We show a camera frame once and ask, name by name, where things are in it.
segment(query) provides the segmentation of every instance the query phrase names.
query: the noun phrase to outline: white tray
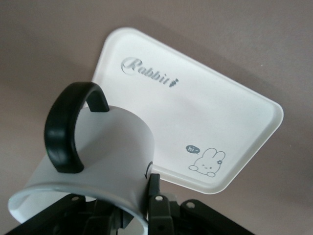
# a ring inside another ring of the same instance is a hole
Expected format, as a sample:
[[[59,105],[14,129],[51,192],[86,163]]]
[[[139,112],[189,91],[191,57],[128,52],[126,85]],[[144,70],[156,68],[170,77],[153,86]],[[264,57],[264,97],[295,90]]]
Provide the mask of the white tray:
[[[153,172],[222,191],[279,127],[281,106],[132,28],[106,39],[93,82],[155,137]]]

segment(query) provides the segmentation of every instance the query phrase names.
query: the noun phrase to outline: cartoon bunny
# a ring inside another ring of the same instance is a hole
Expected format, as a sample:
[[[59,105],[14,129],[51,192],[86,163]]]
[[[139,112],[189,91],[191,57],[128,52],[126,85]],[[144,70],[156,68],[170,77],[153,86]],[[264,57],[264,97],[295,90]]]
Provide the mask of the cartoon bunny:
[[[193,165],[189,166],[189,169],[209,177],[215,177],[215,173],[221,168],[224,157],[224,152],[209,148],[202,154],[201,158],[198,158]]]

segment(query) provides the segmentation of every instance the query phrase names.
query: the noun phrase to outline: black handle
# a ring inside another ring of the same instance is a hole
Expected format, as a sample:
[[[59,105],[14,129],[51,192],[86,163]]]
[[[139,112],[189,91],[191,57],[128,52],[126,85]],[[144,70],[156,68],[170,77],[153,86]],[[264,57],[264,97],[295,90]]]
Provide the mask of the black handle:
[[[62,173],[79,173],[84,169],[75,147],[75,124],[85,101],[92,112],[107,112],[109,106],[102,89],[92,82],[70,84],[54,102],[45,123],[45,148]]]

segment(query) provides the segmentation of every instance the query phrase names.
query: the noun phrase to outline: screw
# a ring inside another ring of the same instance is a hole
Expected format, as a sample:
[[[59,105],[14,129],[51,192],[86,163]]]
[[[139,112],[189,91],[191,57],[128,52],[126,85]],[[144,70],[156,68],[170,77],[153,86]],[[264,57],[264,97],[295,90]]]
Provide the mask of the screw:
[[[193,202],[187,202],[186,206],[189,208],[189,209],[193,209],[196,207],[196,205],[193,203]]]
[[[161,201],[163,201],[163,197],[162,197],[162,196],[156,196],[156,200],[157,200],[158,202],[161,202]]]
[[[79,197],[75,196],[75,197],[72,197],[72,201],[77,201],[79,199]]]

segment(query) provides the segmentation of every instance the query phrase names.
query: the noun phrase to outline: bunny ear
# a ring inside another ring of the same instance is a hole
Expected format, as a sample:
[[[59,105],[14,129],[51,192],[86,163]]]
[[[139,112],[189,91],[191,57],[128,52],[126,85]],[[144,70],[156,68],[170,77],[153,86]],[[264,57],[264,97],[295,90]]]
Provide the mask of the bunny ear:
[[[214,158],[214,156],[216,155],[217,151],[215,148],[209,148],[207,149],[204,153],[203,153],[203,158],[206,159],[211,159]]]
[[[225,153],[224,152],[217,152],[214,155],[214,160],[218,161],[218,160],[223,160],[225,157]]]

